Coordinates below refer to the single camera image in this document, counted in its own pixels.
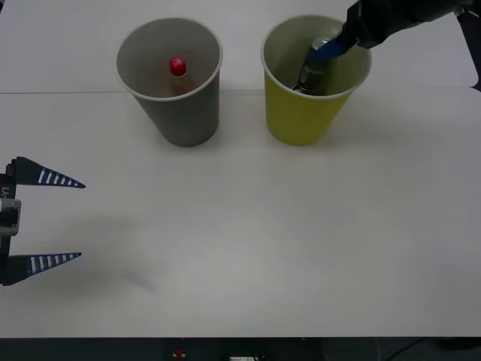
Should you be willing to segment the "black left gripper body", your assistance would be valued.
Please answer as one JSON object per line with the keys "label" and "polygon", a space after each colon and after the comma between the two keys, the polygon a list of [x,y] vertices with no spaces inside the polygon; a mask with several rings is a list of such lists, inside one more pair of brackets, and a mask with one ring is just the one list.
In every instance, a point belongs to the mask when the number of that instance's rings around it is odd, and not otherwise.
{"label": "black left gripper body", "polygon": [[[16,198],[16,185],[14,179],[6,174],[1,174],[1,198],[2,199],[15,199]],[[6,259],[10,252],[11,237],[1,237],[1,259]]]}

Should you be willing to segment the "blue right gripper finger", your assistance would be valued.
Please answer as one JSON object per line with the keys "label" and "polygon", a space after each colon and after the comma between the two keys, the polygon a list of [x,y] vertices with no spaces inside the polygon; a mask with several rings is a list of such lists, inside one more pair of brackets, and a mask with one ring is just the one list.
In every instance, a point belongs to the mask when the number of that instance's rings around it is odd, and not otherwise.
{"label": "blue right gripper finger", "polygon": [[326,61],[345,54],[348,47],[338,38],[315,38],[308,55],[310,61]]}

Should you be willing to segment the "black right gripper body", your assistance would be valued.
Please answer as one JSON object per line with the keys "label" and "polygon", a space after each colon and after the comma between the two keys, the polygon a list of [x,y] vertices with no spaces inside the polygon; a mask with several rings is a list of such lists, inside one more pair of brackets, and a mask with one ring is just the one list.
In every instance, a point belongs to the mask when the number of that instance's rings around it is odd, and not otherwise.
{"label": "black right gripper body", "polygon": [[404,9],[399,1],[356,1],[346,12],[340,42],[371,49],[404,26]]}

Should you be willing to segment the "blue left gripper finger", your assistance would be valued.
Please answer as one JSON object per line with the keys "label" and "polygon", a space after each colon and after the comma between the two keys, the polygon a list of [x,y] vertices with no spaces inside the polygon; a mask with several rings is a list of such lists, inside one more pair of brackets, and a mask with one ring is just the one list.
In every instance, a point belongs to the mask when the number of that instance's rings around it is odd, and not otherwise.
{"label": "blue left gripper finger", "polygon": [[8,256],[1,268],[1,285],[11,286],[80,257],[82,253]]}
{"label": "blue left gripper finger", "polygon": [[12,159],[6,167],[6,174],[16,184],[37,187],[85,188],[86,186],[65,174],[44,167],[25,157]]}

